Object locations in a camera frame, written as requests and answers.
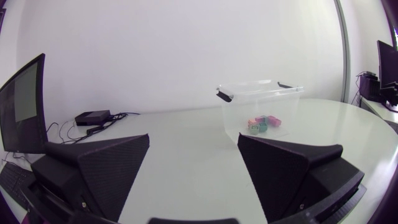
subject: pink block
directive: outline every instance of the pink block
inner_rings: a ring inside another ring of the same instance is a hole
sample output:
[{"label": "pink block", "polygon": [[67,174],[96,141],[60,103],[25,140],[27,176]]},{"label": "pink block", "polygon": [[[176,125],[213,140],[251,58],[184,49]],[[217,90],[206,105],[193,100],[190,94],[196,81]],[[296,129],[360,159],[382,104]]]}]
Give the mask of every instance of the pink block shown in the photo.
[{"label": "pink block", "polygon": [[274,116],[268,116],[268,122],[273,126],[273,127],[279,127],[282,124],[282,121],[277,119]]},{"label": "pink block", "polygon": [[248,127],[250,127],[250,125],[254,125],[254,124],[258,124],[258,122],[255,119],[250,119],[248,121]]},{"label": "pink block", "polygon": [[279,127],[281,124],[282,124],[282,121],[276,118],[276,119],[274,120],[274,123],[273,123],[272,125],[273,125],[274,127]]}]

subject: black pyramid-shaped object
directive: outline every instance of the black pyramid-shaped object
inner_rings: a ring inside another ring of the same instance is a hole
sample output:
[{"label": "black pyramid-shaped object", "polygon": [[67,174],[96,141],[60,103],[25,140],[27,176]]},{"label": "black pyramid-shaped object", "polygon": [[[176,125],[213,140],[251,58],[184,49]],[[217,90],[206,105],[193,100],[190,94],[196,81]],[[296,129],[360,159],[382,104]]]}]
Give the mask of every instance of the black pyramid-shaped object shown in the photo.
[{"label": "black pyramid-shaped object", "polygon": [[46,143],[36,179],[75,210],[116,222],[149,148],[148,135],[81,144]]},{"label": "black pyramid-shaped object", "polygon": [[305,199],[312,200],[303,203],[306,206],[317,203],[360,172],[341,158],[341,145],[308,146],[240,135],[238,147],[269,223],[299,212],[294,205]]}]

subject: white wall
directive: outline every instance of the white wall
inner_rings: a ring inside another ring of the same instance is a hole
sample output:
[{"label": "white wall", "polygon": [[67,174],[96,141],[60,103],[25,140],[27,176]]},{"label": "white wall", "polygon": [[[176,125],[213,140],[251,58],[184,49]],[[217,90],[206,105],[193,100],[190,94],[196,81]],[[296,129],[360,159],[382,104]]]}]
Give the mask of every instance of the white wall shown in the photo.
[{"label": "white wall", "polygon": [[351,103],[358,91],[355,85],[356,75],[362,71],[379,75],[377,40],[392,45],[392,39],[381,1],[340,0],[340,2],[346,19],[351,53],[349,88],[349,103]]},{"label": "white wall", "polygon": [[220,83],[276,78],[340,100],[333,1],[27,1],[17,66],[46,53],[46,123],[83,111],[217,106]]},{"label": "white wall", "polygon": [[0,83],[17,71],[17,40],[25,0],[6,1],[7,9],[0,32]]}]

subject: monitor stand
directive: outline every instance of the monitor stand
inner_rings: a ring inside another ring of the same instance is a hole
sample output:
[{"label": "monitor stand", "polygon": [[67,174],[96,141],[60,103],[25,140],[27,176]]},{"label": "monitor stand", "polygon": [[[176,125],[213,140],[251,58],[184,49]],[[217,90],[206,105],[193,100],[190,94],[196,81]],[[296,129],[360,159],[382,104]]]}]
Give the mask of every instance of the monitor stand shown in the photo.
[{"label": "monitor stand", "polygon": [[383,101],[381,104],[385,106],[389,111],[398,113],[398,106],[392,106],[388,101]]}]

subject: clear plastic storage box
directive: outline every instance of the clear plastic storage box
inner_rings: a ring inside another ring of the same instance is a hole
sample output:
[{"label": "clear plastic storage box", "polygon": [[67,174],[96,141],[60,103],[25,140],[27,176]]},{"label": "clear plastic storage box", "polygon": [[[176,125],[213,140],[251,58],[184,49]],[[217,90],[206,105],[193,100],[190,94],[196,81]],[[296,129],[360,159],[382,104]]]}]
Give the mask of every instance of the clear plastic storage box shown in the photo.
[{"label": "clear plastic storage box", "polygon": [[304,89],[274,80],[220,85],[224,128],[234,142],[239,133],[275,139],[289,133]]}]

